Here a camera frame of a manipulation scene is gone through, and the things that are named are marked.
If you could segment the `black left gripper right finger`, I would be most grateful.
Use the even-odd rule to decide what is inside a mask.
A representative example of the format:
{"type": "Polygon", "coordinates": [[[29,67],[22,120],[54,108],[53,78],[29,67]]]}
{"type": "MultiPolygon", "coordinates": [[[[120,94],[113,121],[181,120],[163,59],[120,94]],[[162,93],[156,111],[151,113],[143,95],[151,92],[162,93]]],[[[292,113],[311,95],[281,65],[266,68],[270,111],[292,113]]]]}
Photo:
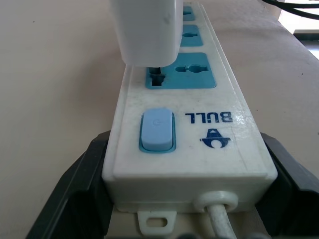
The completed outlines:
{"type": "Polygon", "coordinates": [[[263,133],[278,177],[256,204],[271,236],[319,236],[319,180],[275,138],[263,133]]]}

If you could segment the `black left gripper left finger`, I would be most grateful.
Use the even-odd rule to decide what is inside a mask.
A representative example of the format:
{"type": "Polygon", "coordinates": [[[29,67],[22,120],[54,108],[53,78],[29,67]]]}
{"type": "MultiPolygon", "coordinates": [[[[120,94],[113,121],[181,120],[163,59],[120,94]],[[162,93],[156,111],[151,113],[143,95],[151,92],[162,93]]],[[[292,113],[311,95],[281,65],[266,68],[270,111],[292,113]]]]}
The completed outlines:
{"type": "Polygon", "coordinates": [[[28,239],[102,239],[113,210],[102,179],[110,132],[94,138],[61,176],[28,239]]]}

